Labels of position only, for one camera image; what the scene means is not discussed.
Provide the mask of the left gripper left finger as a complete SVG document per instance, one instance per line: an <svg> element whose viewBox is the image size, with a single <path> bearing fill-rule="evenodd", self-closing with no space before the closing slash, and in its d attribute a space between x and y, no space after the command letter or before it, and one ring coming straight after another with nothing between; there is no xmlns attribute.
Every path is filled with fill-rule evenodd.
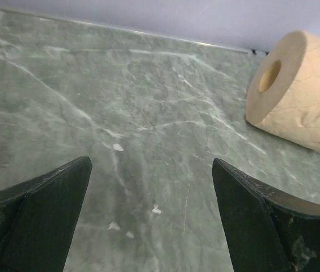
<svg viewBox="0 0 320 272"><path fill-rule="evenodd" d="M0 271L63 271L91 170L81 156L0 190Z"/></svg>

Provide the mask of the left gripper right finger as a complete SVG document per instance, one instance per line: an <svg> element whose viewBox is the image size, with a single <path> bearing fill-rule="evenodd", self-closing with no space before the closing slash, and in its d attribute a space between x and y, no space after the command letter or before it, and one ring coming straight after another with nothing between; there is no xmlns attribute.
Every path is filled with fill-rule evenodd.
<svg viewBox="0 0 320 272"><path fill-rule="evenodd" d="M320 204L214 159L212 177L233 270L320 272Z"/></svg>

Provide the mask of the brown roll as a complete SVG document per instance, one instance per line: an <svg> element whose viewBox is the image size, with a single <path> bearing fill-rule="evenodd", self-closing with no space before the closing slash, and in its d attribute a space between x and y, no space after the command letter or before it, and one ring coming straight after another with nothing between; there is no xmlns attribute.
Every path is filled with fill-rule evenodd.
<svg viewBox="0 0 320 272"><path fill-rule="evenodd" d="M320 37L286 34L264 58L247 91L246 120L320 152Z"/></svg>

